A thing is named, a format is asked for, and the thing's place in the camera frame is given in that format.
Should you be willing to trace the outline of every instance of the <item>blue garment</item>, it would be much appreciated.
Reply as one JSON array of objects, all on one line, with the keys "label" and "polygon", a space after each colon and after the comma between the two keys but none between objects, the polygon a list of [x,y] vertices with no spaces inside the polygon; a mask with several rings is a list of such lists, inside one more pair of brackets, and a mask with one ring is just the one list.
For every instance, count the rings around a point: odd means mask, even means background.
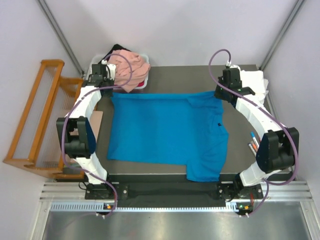
[{"label": "blue garment", "polygon": [[113,93],[108,159],[186,165],[186,177],[213,182],[227,157],[222,101],[214,92]]}]

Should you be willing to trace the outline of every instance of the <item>white wall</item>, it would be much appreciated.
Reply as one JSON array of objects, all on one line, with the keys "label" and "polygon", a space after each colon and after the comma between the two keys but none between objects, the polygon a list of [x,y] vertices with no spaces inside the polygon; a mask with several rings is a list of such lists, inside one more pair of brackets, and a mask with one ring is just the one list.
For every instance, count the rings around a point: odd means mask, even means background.
[{"label": "white wall", "polygon": [[298,173],[320,212],[320,1],[305,1],[265,71],[279,119],[300,133]]},{"label": "white wall", "polygon": [[[35,0],[0,1],[0,160],[9,149],[42,59],[63,59],[77,71]],[[46,179],[0,162],[0,236],[24,240]]]},{"label": "white wall", "polygon": [[[115,43],[152,66],[260,65],[296,0],[46,0],[82,68]],[[214,64],[225,64],[218,56]]]}]

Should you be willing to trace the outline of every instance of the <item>pink cloth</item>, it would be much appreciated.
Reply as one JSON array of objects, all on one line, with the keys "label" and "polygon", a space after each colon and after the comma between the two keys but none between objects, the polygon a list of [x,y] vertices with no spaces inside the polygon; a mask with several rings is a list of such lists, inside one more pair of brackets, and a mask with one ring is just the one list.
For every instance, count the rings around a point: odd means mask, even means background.
[{"label": "pink cloth", "polygon": [[[127,50],[115,50],[113,54],[120,54],[129,60],[132,66],[132,78],[130,82],[122,88],[127,92],[131,92],[139,83],[146,79],[146,76],[150,70],[150,64],[146,63],[145,60],[138,54]],[[124,84],[130,77],[130,68],[126,60],[120,56],[113,55],[110,57],[108,64],[116,65],[115,69],[115,85]]]}]

